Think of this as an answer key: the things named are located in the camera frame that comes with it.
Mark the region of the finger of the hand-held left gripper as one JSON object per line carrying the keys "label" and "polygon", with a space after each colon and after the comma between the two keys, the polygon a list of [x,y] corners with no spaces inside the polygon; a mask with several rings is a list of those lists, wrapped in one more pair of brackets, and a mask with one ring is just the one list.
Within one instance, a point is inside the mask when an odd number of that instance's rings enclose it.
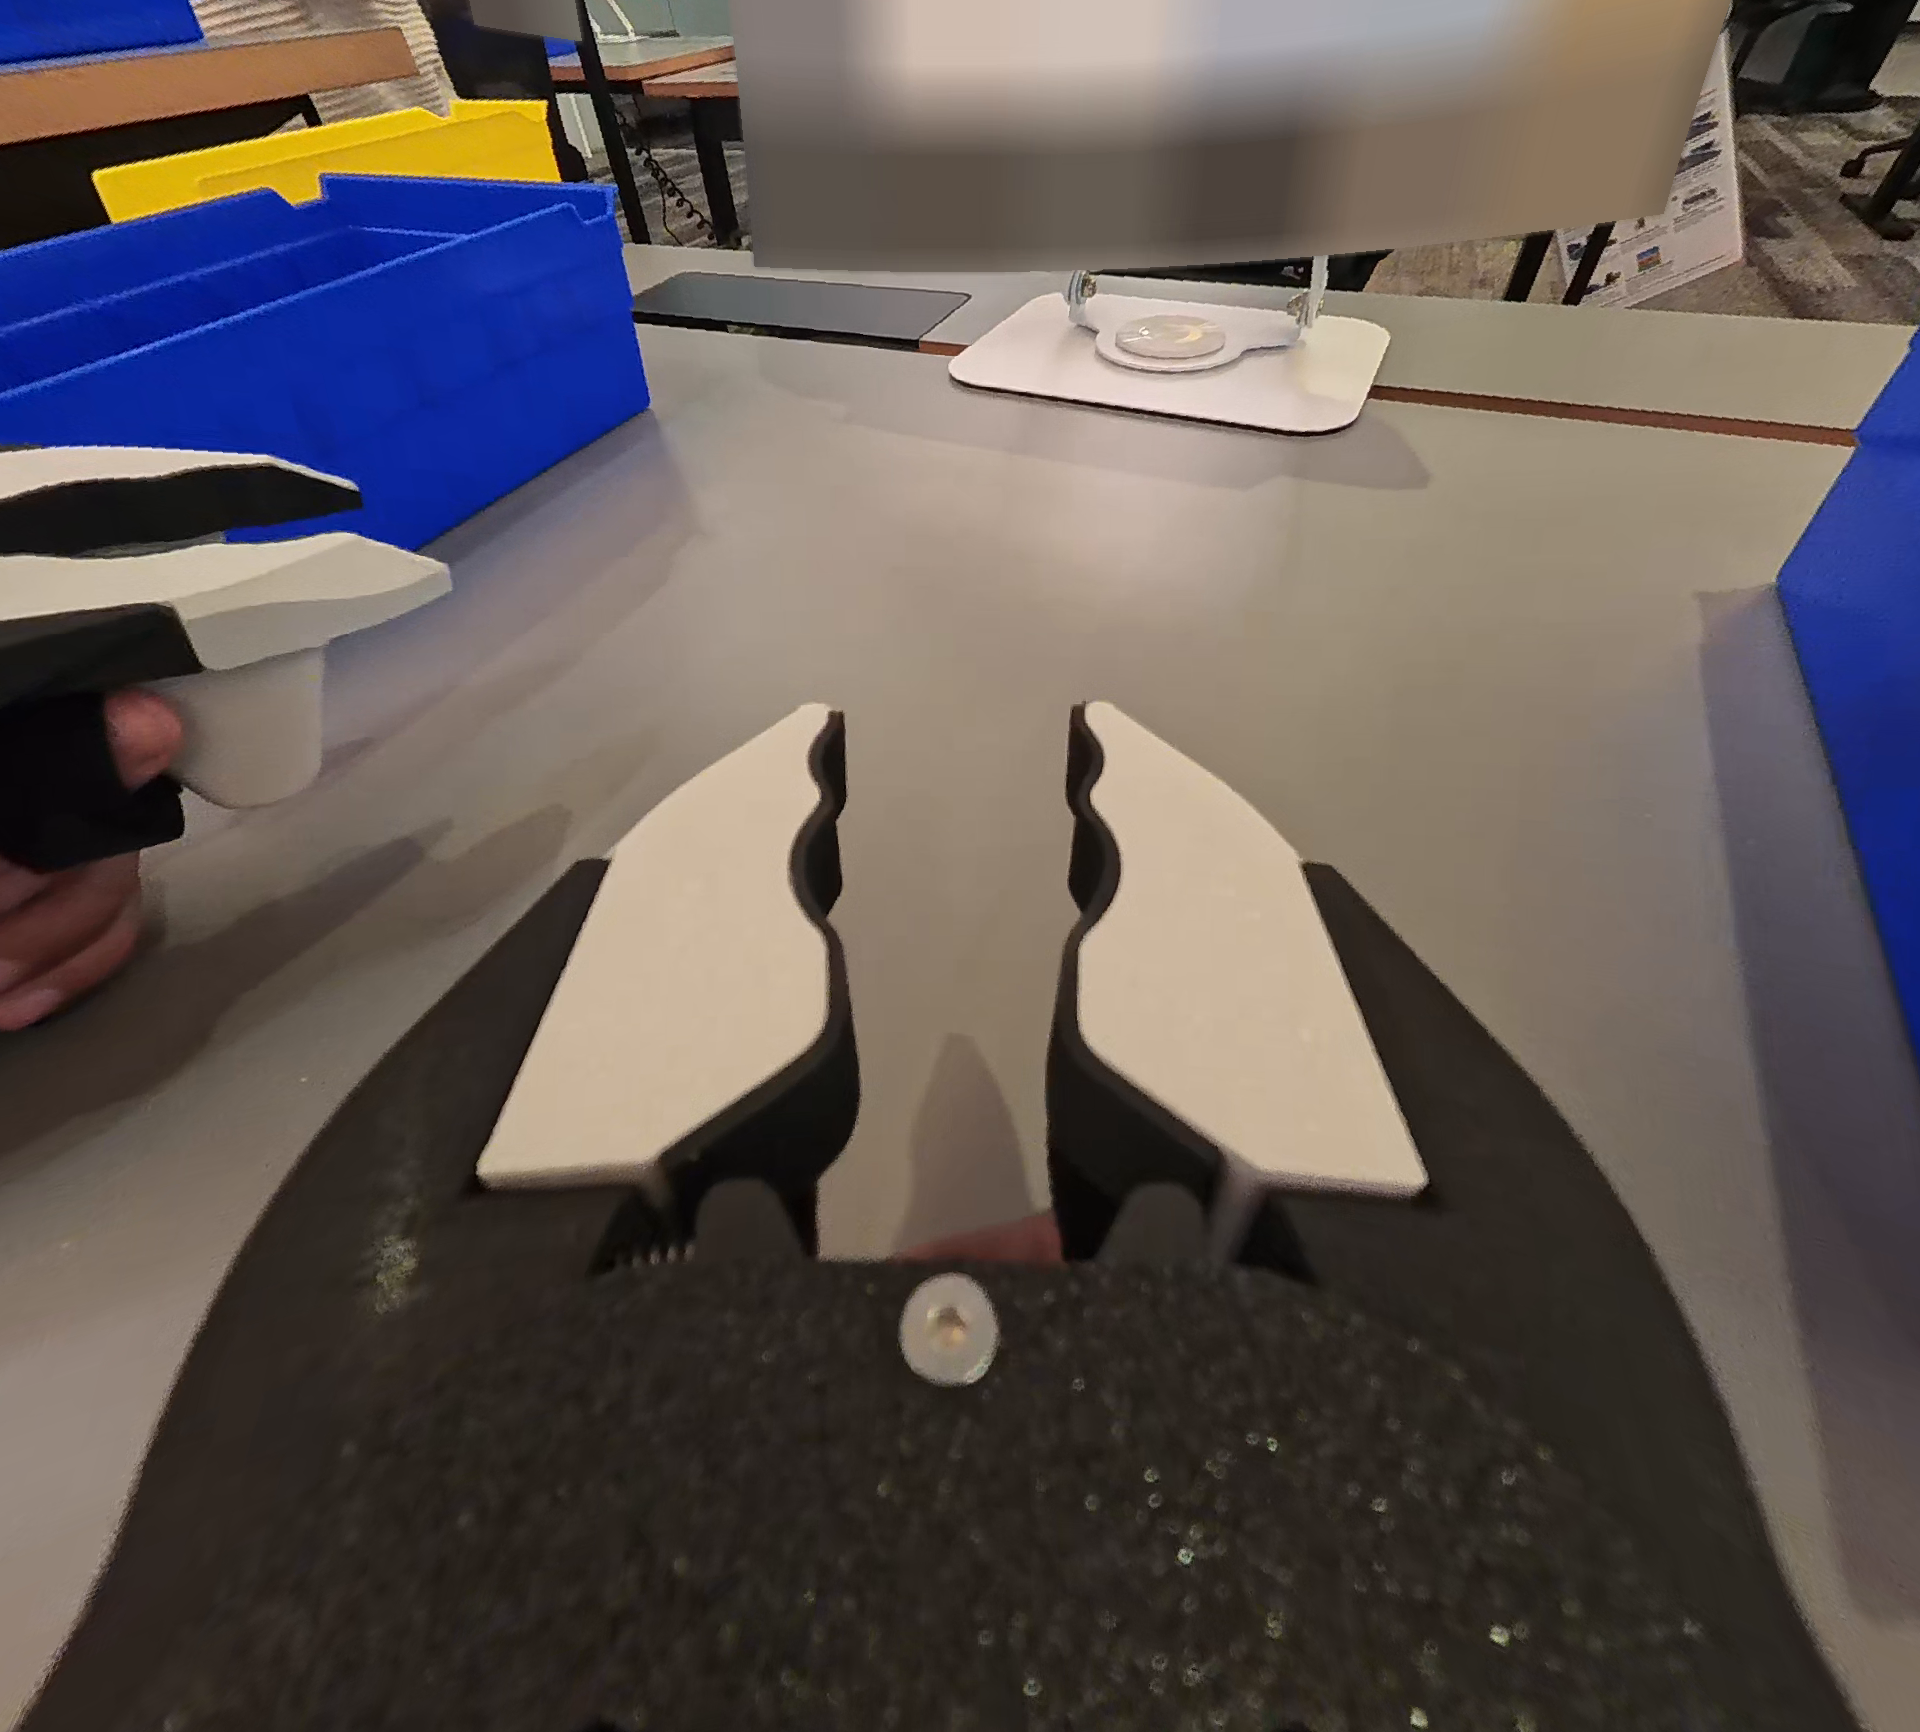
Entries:
{"label": "finger of the hand-held left gripper", "polygon": [[2,555],[103,557],[356,515],[352,481],[270,455],[199,449],[8,446]]}
{"label": "finger of the hand-held left gripper", "polygon": [[452,591],[440,560],[358,534],[181,544],[120,557],[8,555],[6,619],[158,608],[203,671],[321,651]]}

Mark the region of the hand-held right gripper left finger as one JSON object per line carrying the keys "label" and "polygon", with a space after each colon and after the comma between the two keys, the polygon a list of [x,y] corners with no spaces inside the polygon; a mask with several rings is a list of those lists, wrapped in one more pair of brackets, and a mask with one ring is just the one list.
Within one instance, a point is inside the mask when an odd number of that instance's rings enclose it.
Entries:
{"label": "hand-held right gripper left finger", "polygon": [[483,1192],[636,1192],[690,1228],[756,1185],[817,1250],[860,1084],[844,712],[804,703],[645,813],[588,912],[476,1160]]}

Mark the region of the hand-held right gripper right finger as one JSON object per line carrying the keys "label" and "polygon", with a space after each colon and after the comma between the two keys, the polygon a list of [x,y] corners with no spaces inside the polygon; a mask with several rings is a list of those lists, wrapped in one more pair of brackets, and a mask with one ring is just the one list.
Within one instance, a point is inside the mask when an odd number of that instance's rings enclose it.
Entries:
{"label": "hand-held right gripper right finger", "polygon": [[1068,712],[1068,897],[1046,1049],[1050,1205],[1092,1262],[1169,1190],[1235,1260],[1285,1195],[1416,1202],[1427,1165],[1308,862],[1105,699]]}

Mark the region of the blue divided plastic bin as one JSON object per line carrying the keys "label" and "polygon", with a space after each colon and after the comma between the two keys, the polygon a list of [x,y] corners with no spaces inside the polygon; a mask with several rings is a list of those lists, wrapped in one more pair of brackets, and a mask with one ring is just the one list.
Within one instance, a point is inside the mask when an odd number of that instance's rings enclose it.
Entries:
{"label": "blue divided plastic bin", "polygon": [[650,407],[612,188],[325,176],[2,255],[8,446],[271,456],[421,551]]}
{"label": "blue divided plastic bin", "polygon": [[1917,1043],[1917,344],[1776,578],[1908,1043]]}

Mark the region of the person's left hand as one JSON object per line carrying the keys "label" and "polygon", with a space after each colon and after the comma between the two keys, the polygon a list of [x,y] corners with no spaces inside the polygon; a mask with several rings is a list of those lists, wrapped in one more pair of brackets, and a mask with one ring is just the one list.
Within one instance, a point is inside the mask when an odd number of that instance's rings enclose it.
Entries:
{"label": "person's left hand", "polygon": [[[139,792],[168,774],[180,716],[148,688],[93,696],[90,736],[114,776]],[[2,1031],[23,1032],[95,992],[141,937],[141,849],[35,871],[2,859]]]}

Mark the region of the yellow plastic bin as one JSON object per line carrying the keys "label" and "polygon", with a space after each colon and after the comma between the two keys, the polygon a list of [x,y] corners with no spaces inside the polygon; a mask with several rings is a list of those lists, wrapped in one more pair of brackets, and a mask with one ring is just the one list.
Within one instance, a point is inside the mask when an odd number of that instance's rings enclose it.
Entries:
{"label": "yellow plastic bin", "polygon": [[99,166],[93,190],[114,224],[253,190],[310,204],[325,179],[557,185],[540,102],[454,100],[447,112],[408,109],[296,129],[154,160]]}

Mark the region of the black desk mat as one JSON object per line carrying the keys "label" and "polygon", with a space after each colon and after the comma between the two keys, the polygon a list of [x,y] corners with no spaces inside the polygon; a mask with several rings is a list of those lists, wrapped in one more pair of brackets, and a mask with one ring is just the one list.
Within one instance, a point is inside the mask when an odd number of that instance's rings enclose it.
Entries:
{"label": "black desk mat", "polygon": [[682,270],[636,293],[643,326],[916,350],[968,304],[963,290]]}

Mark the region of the instruction board on white stand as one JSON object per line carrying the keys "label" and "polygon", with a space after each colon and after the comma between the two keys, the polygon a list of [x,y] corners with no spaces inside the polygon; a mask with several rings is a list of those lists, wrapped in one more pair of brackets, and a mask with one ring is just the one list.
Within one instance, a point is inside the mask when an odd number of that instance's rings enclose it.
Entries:
{"label": "instruction board on white stand", "polygon": [[1125,296],[1090,270],[1028,300],[950,360],[974,393],[1183,424],[1328,436],[1356,424],[1388,356],[1384,326],[1323,314],[1317,256],[1287,304]]}

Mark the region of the wood edged work table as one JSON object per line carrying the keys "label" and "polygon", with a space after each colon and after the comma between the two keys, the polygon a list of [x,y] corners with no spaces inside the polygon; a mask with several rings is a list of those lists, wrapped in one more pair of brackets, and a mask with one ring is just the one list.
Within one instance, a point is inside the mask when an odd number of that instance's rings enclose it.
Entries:
{"label": "wood edged work table", "polygon": [[557,94],[588,100],[608,179],[629,238],[654,242],[654,233],[633,174],[633,148],[615,99],[637,107],[671,107],[688,112],[690,148],[704,196],[704,226],[720,251],[740,251],[743,228],[735,203],[731,150],[743,148],[735,47],[730,39],[656,37],[627,45],[599,42],[581,60],[578,47],[547,55],[547,74]]}

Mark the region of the printed poster board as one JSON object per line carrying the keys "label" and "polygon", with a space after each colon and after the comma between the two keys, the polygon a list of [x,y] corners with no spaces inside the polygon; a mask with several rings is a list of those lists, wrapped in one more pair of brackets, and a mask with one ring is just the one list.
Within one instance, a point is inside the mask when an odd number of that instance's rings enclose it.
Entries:
{"label": "printed poster board", "polygon": [[1633,309],[1728,266],[1746,251],[1729,42],[1721,34],[1659,214],[1619,220],[1579,304]]}

